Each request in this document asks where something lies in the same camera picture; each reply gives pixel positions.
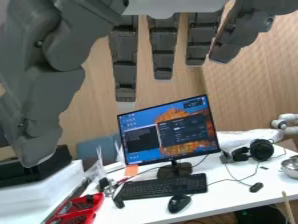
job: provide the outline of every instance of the headphones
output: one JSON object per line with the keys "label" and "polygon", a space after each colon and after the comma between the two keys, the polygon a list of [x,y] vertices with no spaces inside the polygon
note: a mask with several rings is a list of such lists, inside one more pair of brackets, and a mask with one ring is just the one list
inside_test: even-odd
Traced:
{"label": "headphones", "polygon": [[256,161],[266,161],[274,153],[273,143],[265,139],[256,139],[250,143],[250,147],[242,147],[232,152],[232,157],[236,162],[248,161],[252,157]]}

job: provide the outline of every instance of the black ring object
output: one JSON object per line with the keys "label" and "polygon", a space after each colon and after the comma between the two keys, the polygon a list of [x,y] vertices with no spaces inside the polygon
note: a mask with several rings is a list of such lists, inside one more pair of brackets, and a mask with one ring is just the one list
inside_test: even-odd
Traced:
{"label": "black ring object", "polygon": [[256,139],[250,144],[250,155],[258,162],[266,161],[274,153],[273,143],[266,139]]}

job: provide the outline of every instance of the red object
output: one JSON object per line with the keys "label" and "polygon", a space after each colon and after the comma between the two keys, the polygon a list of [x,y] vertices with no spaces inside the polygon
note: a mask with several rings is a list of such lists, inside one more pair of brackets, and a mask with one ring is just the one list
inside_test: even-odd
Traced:
{"label": "red object", "polygon": [[103,193],[67,201],[56,210],[47,224],[92,224],[103,202]]}

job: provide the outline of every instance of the monitor stand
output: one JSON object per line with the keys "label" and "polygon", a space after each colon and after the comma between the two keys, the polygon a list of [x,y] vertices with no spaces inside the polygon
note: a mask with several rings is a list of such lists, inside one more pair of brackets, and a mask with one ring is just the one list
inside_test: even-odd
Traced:
{"label": "monitor stand", "polygon": [[192,163],[177,163],[176,160],[172,161],[172,165],[163,166],[157,172],[157,179],[178,177],[189,175],[193,172]]}

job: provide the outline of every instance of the desktop wallpaper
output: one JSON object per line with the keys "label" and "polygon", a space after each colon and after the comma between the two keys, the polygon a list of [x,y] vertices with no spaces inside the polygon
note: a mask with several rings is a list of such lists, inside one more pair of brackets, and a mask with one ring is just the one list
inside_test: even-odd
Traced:
{"label": "desktop wallpaper", "polygon": [[[161,114],[156,118],[155,123],[157,124],[163,121],[173,120],[176,118],[188,117],[194,114],[202,114],[206,117],[208,136],[214,137],[216,130],[214,130],[214,126],[212,123],[212,116],[210,116],[209,109],[205,109],[201,111],[194,111],[193,113],[189,113],[186,110],[181,110],[181,109],[169,109],[164,114]],[[161,154],[164,154],[165,156],[174,156],[174,155],[180,155],[180,154],[193,153],[197,148],[208,147],[208,146],[210,146],[210,144],[212,144],[210,140],[200,140],[196,142],[189,142],[189,143],[169,146],[165,148],[161,146],[160,151],[161,151]]]}

